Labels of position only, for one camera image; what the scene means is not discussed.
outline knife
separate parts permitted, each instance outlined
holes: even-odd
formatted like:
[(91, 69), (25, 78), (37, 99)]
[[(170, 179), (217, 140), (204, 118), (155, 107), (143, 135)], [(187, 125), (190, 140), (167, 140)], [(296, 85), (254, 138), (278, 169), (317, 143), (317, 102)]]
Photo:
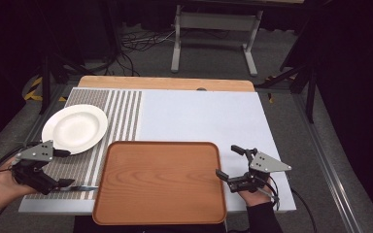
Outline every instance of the knife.
[(98, 186), (78, 185), (78, 186), (57, 187), (53, 191), (93, 191), (96, 189), (98, 189)]

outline striped placemat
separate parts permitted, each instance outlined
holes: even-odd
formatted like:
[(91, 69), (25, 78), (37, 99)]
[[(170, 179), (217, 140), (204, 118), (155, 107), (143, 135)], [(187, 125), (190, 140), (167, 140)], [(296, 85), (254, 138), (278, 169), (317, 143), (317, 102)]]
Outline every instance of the striped placemat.
[[(135, 141), (137, 125), (142, 107), (141, 90), (124, 89), (72, 89), (66, 107), (88, 104), (105, 112), (108, 129), (102, 140), (90, 150), (71, 155), (67, 158), (55, 158), (44, 167), (46, 174), (55, 180), (74, 179), (73, 185), (99, 185), (105, 153), (108, 145), (114, 141)], [(96, 191), (90, 192), (52, 192), (48, 195), (33, 194), (26, 199), (95, 199)]]

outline wooden tray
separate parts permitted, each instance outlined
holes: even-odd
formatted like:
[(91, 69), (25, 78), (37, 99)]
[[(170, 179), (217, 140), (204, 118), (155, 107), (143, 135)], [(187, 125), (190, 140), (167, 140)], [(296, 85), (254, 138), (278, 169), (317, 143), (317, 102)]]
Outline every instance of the wooden tray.
[(226, 217), (212, 143), (115, 142), (92, 213), (100, 225), (209, 224)]

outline white plate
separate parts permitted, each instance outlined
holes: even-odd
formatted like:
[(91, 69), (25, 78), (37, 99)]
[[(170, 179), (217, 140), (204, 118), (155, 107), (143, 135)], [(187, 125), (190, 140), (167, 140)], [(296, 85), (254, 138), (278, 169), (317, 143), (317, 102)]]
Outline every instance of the white plate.
[(42, 141), (76, 154), (95, 146), (108, 127), (105, 113), (92, 105), (74, 105), (54, 114), (42, 130)]

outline plate rim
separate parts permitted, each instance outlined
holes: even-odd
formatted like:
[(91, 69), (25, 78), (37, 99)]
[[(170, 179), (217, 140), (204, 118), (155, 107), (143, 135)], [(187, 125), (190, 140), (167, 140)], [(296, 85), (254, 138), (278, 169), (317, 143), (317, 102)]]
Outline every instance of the plate rim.
[[(60, 147), (59, 144), (53, 138), (53, 129), (55, 128), (56, 124), (60, 122), (62, 118), (65, 118), (75, 113), (90, 113), (93, 116), (95, 116), (99, 121), (98, 131), (96, 132), (96, 135), (90, 141), (88, 141), (87, 143), (79, 147), (73, 147), (73, 148)], [(42, 137), (43, 142), (48, 141), (48, 140), (53, 140), (53, 147), (55, 149), (68, 150), (71, 152), (71, 154), (77, 154), (77, 153), (89, 150), (93, 146), (95, 146), (97, 143), (99, 143), (99, 141), (104, 137), (107, 129), (108, 129), (108, 117), (106, 116), (104, 111), (102, 111), (100, 108), (94, 105), (78, 104), (78, 105), (72, 105), (72, 106), (63, 108), (59, 110), (58, 112), (56, 112), (54, 115), (52, 115), (45, 123), (44, 128), (42, 129), (41, 137)]]

